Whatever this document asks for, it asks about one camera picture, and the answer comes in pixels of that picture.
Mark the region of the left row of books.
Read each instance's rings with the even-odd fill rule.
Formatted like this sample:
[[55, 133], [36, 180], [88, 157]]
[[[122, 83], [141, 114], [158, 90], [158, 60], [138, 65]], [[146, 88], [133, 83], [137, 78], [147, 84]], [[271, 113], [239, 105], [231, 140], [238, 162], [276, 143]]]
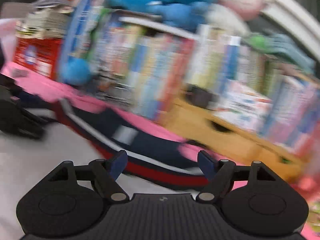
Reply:
[[196, 37], [151, 15], [81, 0], [72, 14], [57, 79], [161, 122], [179, 92]]

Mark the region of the right row of books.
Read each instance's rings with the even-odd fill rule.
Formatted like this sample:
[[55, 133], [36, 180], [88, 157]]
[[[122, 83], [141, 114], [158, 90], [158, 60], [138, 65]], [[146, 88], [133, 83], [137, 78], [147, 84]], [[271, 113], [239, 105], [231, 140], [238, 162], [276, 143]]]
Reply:
[[303, 116], [318, 96], [319, 89], [313, 82], [282, 75], [259, 136], [288, 150], [293, 149]]

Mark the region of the row of books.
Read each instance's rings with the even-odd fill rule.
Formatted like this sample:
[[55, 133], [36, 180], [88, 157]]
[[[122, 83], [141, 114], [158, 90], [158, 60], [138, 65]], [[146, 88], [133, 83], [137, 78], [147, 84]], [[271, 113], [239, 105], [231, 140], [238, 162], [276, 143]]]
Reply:
[[303, 116], [318, 96], [319, 89], [313, 82], [282, 75], [259, 136], [288, 150], [293, 149]]
[[236, 80], [262, 93], [265, 76], [265, 56], [223, 29], [201, 24], [198, 40], [185, 82], [221, 94], [227, 80]]
[[151, 15], [81, 0], [72, 14], [57, 79], [161, 122], [179, 92], [196, 37]]

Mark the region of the white navy track jacket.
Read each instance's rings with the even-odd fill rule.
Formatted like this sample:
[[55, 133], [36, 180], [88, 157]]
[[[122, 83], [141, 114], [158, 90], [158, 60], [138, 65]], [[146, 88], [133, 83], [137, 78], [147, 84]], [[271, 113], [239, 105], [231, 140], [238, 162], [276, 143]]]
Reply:
[[[186, 239], [206, 235], [190, 190], [208, 180], [179, 143], [91, 113], [67, 99], [22, 103], [46, 120], [42, 139], [1, 131], [1, 239]], [[89, 163], [125, 150], [116, 182], [128, 202], [109, 202], [92, 186]]]

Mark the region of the white stationery box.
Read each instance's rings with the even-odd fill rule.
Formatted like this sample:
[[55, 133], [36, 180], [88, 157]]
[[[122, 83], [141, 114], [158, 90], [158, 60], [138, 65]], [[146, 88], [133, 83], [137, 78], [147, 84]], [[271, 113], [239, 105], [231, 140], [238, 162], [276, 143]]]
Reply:
[[272, 100], [236, 80], [228, 80], [213, 115], [249, 132], [257, 132]]

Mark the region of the white plush toy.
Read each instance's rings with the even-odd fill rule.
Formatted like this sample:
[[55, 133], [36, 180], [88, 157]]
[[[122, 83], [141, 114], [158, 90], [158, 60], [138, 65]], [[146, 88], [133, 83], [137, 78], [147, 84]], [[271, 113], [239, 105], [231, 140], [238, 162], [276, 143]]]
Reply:
[[207, 24], [224, 29], [230, 34], [241, 37], [251, 34], [247, 23], [236, 12], [220, 4], [211, 4], [205, 19]]

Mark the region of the red plastic crate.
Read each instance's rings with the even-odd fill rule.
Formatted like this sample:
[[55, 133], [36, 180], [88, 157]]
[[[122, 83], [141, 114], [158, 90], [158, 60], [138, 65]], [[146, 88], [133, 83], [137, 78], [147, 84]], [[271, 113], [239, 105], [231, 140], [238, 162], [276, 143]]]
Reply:
[[56, 80], [63, 39], [18, 38], [13, 61], [51, 80]]

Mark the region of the green round container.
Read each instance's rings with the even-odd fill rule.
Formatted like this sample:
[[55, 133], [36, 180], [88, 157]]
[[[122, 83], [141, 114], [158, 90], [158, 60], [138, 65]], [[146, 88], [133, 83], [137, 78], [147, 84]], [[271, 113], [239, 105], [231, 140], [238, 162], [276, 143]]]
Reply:
[[259, 33], [252, 33], [245, 39], [245, 42], [256, 50], [267, 53], [270, 49], [270, 43], [266, 36]]

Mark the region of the black power adapter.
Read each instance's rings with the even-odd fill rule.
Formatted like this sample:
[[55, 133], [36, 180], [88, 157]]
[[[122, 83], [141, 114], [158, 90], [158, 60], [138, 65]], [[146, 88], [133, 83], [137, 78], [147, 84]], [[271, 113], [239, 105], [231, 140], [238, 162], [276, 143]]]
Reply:
[[219, 98], [219, 94], [212, 93], [209, 90], [191, 84], [187, 84], [184, 94], [184, 99], [188, 103], [202, 109], [210, 110], [215, 108]]

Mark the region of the folded teal towel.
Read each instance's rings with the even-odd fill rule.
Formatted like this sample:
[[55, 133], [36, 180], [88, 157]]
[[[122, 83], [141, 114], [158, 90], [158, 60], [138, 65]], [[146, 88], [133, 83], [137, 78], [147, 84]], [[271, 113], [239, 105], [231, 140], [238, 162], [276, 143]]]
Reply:
[[285, 34], [266, 36], [266, 48], [269, 54], [277, 55], [297, 65], [306, 74], [315, 74], [315, 61], [297, 47], [295, 42]]

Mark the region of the pink bunny print blanket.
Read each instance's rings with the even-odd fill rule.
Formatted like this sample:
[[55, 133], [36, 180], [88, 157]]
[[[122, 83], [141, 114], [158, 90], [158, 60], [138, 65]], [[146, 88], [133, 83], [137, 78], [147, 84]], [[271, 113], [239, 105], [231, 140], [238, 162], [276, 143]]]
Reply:
[[[72, 88], [71, 86], [55, 82], [47, 77], [33, 72], [32, 70], [24, 68], [19, 64], [9, 62], [3, 67], [1, 73], [15, 79], [18, 85], [22, 86], [22, 88], [29, 93], [36, 94], [49, 102], [55, 102], [56, 100], [62, 98], [68, 98], [73, 106], [88, 112], [100, 113], [104, 110], [113, 110], [116, 112], [117, 116], [119, 116], [121, 121], [127, 121], [138, 130], [148, 133], [154, 137], [178, 142], [178, 151], [180, 154], [192, 161], [195, 161], [197, 153], [204, 149], [207, 149], [209, 153], [216, 154], [218, 157], [225, 157], [212, 151], [207, 146], [195, 140], [185, 139], [179, 135], [176, 135], [175, 133], [172, 133], [163, 126], [159, 126], [141, 116], [123, 111], [94, 97], [83, 95], [79, 90]], [[304, 161], [306, 166], [308, 159], [300, 157], [298, 158]], [[311, 192], [304, 192], [303, 196], [306, 197], [308, 201], [315, 200], [317, 193], [319, 193], [319, 183], [314, 182], [313, 178], [305, 176], [303, 173], [300, 175], [300, 177], [303, 177], [302, 185], [313, 187]]]

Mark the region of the middle row of books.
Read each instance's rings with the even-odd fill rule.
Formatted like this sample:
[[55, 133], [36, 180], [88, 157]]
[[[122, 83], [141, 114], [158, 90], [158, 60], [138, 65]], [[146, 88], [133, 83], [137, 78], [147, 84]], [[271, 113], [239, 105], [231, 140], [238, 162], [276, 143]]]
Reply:
[[236, 80], [262, 93], [265, 76], [265, 56], [223, 29], [201, 24], [198, 40], [185, 82], [221, 94], [227, 80]]

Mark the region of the wooden desk organizer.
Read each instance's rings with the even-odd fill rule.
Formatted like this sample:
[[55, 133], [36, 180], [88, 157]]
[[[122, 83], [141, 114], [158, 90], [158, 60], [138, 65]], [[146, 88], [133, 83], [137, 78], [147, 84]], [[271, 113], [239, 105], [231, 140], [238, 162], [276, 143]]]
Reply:
[[202, 109], [176, 98], [168, 112], [162, 113], [159, 123], [185, 139], [195, 140], [212, 151], [235, 162], [250, 164], [258, 160], [271, 168], [285, 181], [293, 182], [303, 173], [304, 161], [281, 146], [249, 133], [213, 116]]

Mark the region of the stack of papers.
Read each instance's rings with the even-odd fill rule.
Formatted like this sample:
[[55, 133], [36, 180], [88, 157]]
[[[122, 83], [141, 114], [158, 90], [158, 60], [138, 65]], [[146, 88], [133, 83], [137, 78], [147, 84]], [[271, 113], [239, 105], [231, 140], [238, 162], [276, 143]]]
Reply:
[[69, 0], [37, 0], [33, 9], [16, 23], [19, 38], [64, 38], [74, 11]]

